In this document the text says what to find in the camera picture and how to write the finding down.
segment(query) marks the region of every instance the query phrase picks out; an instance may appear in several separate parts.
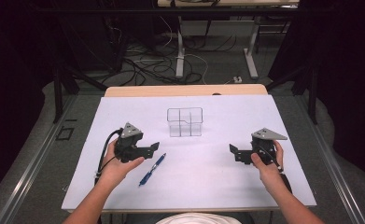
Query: white paper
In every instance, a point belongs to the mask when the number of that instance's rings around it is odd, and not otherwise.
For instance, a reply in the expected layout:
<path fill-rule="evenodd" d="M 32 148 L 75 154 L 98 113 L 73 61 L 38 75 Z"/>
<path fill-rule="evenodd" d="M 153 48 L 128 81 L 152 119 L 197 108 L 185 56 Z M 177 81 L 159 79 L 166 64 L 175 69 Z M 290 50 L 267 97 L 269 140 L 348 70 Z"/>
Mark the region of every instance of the white paper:
<path fill-rule="evenodd" d="M 203 109 L 201 136 L 170 137 L 168 108 Z M 229 144 L 251 149 L 251 134 L 268 128 L 288 137 L 270 95 L 104 97 L 98 107 L 62 209 L 73 210 L 93 187 L 106 138 L 126 122 L 144 133 L 138 147 L 160 142 L 153 159 L 132 170 L 106 201 L 104 210 L 238 210 L 276 207 L 253 165 L 234 160 Z M 293 194 L 316 205 L 292 144 L 280 141 Z M 139 182 L 163 154 L 146 185 Z"/>

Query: desk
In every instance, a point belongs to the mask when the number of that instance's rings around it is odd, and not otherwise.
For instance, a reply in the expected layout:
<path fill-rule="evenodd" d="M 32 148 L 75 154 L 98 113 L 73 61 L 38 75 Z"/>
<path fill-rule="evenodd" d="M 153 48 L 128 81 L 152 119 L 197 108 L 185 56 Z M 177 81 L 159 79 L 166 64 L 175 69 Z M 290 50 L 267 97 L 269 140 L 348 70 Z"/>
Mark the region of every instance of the desk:
<path fill-rule="evenodd" d="M 204 111 L 202 136 L 170 137 L 167 108 L 199 106 Z M 72 211 L 93 187 L 94 171 L 108 135 L 130 121 L 144 133 L 139 147 L 160 142 L 115 188 L 104 212 L 249 211 L 277 205 L 253 165 L 234 161 L 229 144 L 250 149 L 250 134 L 263 127 L 284 136 L 287 130 L 273 97 L 261 85 L 159 86 L 110 88 L 103 97 L 62 209 Z M 289 140 L 281 142 L 295 196 L 316 205 Z M 156 159 L 166 158 L 145 186 L 138 183 Z"/>
<path fill-rule="evenodd" d="M 159 7 L 170 7 L 171 0 L 158 0 Z M 209 3 L 189 3 L 175 0 L 176 7 L 210 7 Z M 220 0 L 217 7 L 270 7 L 291 6 L 299 4 L 299 0 Z M 178 57 L 176 63 L 176 77 L 183 77 L 185 49 L 183 48 L 183 35 L 205 35 L 206 21 L 182 21 L 179 17 L 180 31 L 178 31 Z M 260 26 L 260 17 L 254 21 L 212 21 L 208 35 L 241 35 L 250 36 L 249 45 L 244 49 L 249 75 L 257 79 L 258 72 L 252 58 L 253 48 Z"/>

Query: blue pen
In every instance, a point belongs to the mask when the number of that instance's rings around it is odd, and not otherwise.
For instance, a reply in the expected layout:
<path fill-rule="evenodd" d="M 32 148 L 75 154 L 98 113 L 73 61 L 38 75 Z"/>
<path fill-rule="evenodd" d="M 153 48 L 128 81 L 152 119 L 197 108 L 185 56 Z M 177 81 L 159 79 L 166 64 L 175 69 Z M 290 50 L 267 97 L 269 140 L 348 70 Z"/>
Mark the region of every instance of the blue pen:
<path fill-rule="evenodd" d="M 149 172 L 147 172 L 147 174 L 144 176 L 144 178 L 142 178 L 142 180 L 139 182 L 139 186 L 141 185 L 145 185 L 147 183 L 147 181 L 149 180 L 150 176 L 152 175 L 153 171 L 156 170 L 156 168 L 160 165 L 160 163 L 162 162 L 162 160 L 164 160 L 165 154 L 162 154 L 162 156 L 156 161 L 156 163 L 152 166 L 152 169 L 150 169 Z"/>

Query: hand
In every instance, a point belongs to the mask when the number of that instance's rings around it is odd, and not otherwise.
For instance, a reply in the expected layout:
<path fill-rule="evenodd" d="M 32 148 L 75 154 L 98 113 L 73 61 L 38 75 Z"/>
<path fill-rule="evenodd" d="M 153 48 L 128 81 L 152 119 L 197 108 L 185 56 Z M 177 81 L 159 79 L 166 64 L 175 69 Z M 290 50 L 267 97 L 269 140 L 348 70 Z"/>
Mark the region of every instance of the hand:
<path fill-rule="evenodd" d="M 275 140 L 274 145 L 276 149 L 277 162 L 281 167 L 283 167 L 284 149 Z M 254 165 L 259 169 L 260 180 L 263 182 L 264 187 L 266 187 L 270 194 L 273 195 L 278 189 L 286 187 L 279 174 L 278 168 L 274 163 L 265 165 L 257 153 L 252 153 L 251 159 Z"/>
<path fill-rule="evenodd" d="M 126 163 L 119 161 L 115 158 L 115 145 L 117 141 L 116 139 L 108 145 L 106 155 L 103 159 L 103 166 L 105 167 L 98 182 L 98 184 L 101 183 L 110 189 L 114 189 L 132 169 L 145 160 L 143 157 L 140 157 Z"/>

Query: clear plastic box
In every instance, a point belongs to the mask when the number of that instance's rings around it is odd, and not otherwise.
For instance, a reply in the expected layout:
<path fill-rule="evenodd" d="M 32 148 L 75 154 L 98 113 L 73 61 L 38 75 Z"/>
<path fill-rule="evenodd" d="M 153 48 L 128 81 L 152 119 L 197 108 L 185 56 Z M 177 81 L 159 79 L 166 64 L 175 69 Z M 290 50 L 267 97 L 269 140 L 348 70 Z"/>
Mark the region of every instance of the clear plastic box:
<path fill-rule="evenodd" d="M 202 135 L 203 109 L 200 107 L 170 108 L 167 120 L 171 137 Z"/>

